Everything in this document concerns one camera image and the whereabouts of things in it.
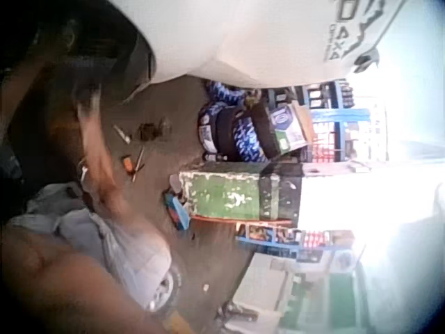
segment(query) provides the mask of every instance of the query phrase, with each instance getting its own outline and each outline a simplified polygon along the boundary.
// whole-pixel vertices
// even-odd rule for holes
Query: wheel rim
[[[173,275],[167,272],[165,278],[156,289],[153,300],[148,304],[148,310],[150,312],[157,312],[167,303],[172,296],[174,285]]]

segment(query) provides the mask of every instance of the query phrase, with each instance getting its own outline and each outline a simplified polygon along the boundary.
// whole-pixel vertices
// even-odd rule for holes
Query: dirt ground
[[[51,178],[54,180],[55,175],[58,175],[59,182],[69,178],[62,172],[72,172],[73,165],[58,158],[60,150],[71,161],[80,155],[79,127],[69,94],[71,85],[60,80],[59,76],[45,88],[37,88],[33,94],[35,99],[24,103],[13,122],[13,148],[22,164],[24,176],[30,175],[39,180],[35,188]],[[43,100],[38,97],[41,93],[46,96]],[[104,101],[102,109],[106,143],[119,178],[124,182],[126,196],[136,210],[144,213],[165,233],[173,251],[179,255],[185,274],[176,310],[195,333],[215,333],[213,318],[216,310],[236,290],[252,255],[251,251],[235,243],[234,226],[230,224],[192,222],[189,231],[177,232],[161,199],[162,191],[168,187],[168,176],[201,159],[203,151],[197,137],[197,115],[206,102],[201,80],[181,77],[150,86],[125,105]],[[36,110],[39,104],[44,105],[43,110]],[[113,125],[135,134],[140,123],[156,124],[162,117],[172,123],[171,138],[146,144],[145,167],[132,184],[124,175],[120,157],[131,154],[136,160],[141,144],[134,141],[126,145],[113,130]],[[37,139],[42,138],[38,125],[43,123],[43,128],[49,132],[51,145],[47,145],[46,139]],[[24,139],[23,134],[26,138],[35,136],[35,139]],[[59,151],[51,149],[54,143]],[[207,292],[203,290],[204,284],[209,285]]]

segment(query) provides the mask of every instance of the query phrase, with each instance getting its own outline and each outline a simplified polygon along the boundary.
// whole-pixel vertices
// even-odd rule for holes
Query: person
[[[26,68],[32,81],[38,71]],[[2,90],[13,92],[7,84]],[[17,105],[6,105],[2,121]],[[49,184],[24,214],[2,226],[2,294],[46,333],[164,333],[145,308],[170,267],[169,245],[132,210],[116,182],[102,134],[100,90],[76,108],[92,194],[76,182]]]

